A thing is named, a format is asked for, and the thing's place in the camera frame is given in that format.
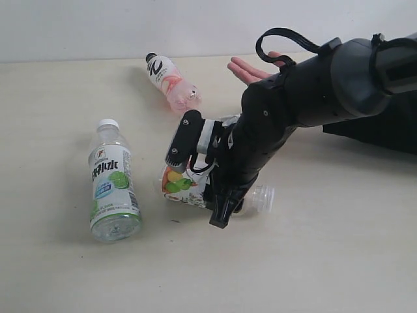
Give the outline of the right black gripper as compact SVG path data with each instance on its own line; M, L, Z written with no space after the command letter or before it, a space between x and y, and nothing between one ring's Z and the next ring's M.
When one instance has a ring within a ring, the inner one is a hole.
M295 62L275 64L279 72L246 85L236 123L214 129L208 159L216 165L209 175L209 224L225 228L239 213L259 172L295 130L296 119L286 105L285 82Z

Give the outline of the black sleeved forearm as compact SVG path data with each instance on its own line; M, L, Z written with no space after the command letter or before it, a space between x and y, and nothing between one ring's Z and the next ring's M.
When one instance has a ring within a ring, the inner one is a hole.
M323 126L323 132L416 155L416 121L378 115Z

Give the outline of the person's open hand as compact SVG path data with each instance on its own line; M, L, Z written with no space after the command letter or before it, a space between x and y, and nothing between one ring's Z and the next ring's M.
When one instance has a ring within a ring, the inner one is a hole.
M250 85L272 76L271 73L255 68L245 60L234 56L227 64L227 69L242 83Z

